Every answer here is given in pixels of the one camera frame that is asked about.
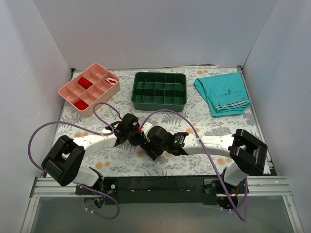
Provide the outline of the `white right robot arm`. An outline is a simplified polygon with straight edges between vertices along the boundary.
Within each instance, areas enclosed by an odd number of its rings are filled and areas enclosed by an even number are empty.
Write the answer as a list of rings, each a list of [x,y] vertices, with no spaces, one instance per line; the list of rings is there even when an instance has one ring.
[[[171,134],[160,126],[147,123],[140,131],[145,134],[146,142],[141,148],[153,159],[163,152],[174,156],[205,153],[230,158],[234,163],[225,169],[220,180],[220,188],[233,192],[248,176],[262,176],[268,146],[246,130],[237,129],[234,134],[223,136],[203,136],[197,138],[187,132]]]

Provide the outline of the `teal shorts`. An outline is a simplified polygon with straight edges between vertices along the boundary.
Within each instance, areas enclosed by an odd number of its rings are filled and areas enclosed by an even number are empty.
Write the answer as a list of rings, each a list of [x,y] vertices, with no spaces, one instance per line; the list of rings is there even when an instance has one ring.
[[[209,105],[212,117],[243,115],[252,105],[240,73],[197,78],[194,86]]]

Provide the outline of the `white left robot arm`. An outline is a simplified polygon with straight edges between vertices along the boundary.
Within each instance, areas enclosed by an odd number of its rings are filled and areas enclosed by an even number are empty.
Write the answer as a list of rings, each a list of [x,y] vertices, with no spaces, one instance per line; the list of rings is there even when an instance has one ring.
[[[52,146],[41,167],[61,186],[83,184],[92,194],[99,194],[104,187],[103,177],[95,169],[82,166],[83,158],[126,141],[133,146],[144,144],[145,133],[150,128],[150,124],[140,126],[135,115],[126,114],[116,127],[107,126],[96,134],[74,138],[63,135]]]

